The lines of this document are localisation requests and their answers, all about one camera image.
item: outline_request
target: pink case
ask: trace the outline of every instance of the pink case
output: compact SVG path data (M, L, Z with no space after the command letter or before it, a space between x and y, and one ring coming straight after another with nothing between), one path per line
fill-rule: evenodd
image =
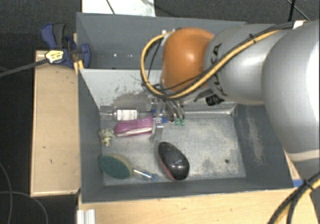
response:
M153 117L149 116L137 120L122 121L115 125L114 131L117 137L151 132L154 124L153 120Z

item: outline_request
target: green sponge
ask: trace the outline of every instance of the green sponge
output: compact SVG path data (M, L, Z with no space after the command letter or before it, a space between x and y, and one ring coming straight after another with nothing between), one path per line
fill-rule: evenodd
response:
M120 154L100 156L99 166L104 173L117 179L129 178L133 172L133 166L129 160Z

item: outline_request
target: wooden table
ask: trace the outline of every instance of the wooden table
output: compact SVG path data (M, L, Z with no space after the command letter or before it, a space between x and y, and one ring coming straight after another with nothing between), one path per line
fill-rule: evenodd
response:
M36 60L44 52L36 53ZM31 196L76 194L80 188L74 70L45 64L35 70ZM293 189L82 204L94 209L97 224L109 223L266 223ZM309 197L297 206L293 223L317 223Z

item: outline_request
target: gray carpet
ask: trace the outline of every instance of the gray carpet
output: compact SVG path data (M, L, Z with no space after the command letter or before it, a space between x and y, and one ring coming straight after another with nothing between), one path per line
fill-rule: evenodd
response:
M157 16L235 20L248 23L284 23L289 4L284 0L155 0ZM297 0L311 19L319 18L319 0ZM40 28L65 23L66 33L76 30L75 13L81 0L0 0L0 70L16 68L34 60L36 48L45 47ZM301 19L294 12L293 19ZM33 71L0 80L0 162L16 191L28 193L31 157ZM0 191L7 190L0 174ZM0 195L0 223L6 223L9 197ZM50 223L75 222L75 196L42 198ZM41 209L24 198L15 198L13 223L44 223Z

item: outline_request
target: yellow cable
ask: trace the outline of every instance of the yellow cable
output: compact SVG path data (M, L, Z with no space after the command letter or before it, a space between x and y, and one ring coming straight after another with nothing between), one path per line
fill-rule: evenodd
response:
M312 187L314 189L316 189L317 187L320 186L320 178L318 180L316 180L313 184L312 184ZM308 187L308 189L306 189L304 191L304 193L302 194L302 196L300 197L300 200L307 196L307 195L310 195L310 193L312 192L312 189ZM286 216L290 210L290 207L291 207L291 203L289 203L285 208L283 208L282 212L279 213L279 215L276 217L276 219L274 220L274 223L280 223L280 221L282 220L282 218L284 216Z
M237 54L239 54L240 52L242 52L243 50L247 49L248 47L250 47L251 45L271 36L272 34L278 32L280 30L274 30L274 31L271 31L271 32L267 32L265 34L262 34L246 43L244 43L243 45L241 45L240 47L234 49L233 51L231 51L228 55L226 55L222 60L220 60L220 62L218 62L216 64L216 66L214 68L212 68L206 75L204 75L200 80L198 80L197 82L195 82L192 86L190 86L189 88L183 90L182 92L180 93L177 93L177 94L174 94L172 96L167 96L168 99L176 99L176 98L179 98L179 97L183 97L183 96L186 96L187 94L193 92L193 90L199 88L201 85L203 85L205 82L207 82L210 77L212 77L221 67L223 67L231 58L233 58L234 56L236 56ZM154 43L156 42L157 40L160 40L162 39L164 36L166 36L167 34L171 34L173 32L169 32L169 33L166 33L166 34L162 34L162 35L159 35L159 36L156 36L154 37L152 40L150 40L147 45L145 46L145 48L143 49L142 51L142 54L141 54L141 60L140 60L140 68L141 68L141 75L142 75L142 79L145 83L145 85L153 92L155 93L156 95L160 95L160 96L164 96L165 94L157 89L155 89L151 84L150 82L148 81L147 79L147 76L146 76L146 71L145 71L145 61L144 61L144 57L147 53L147 50L149 49L149 47Z

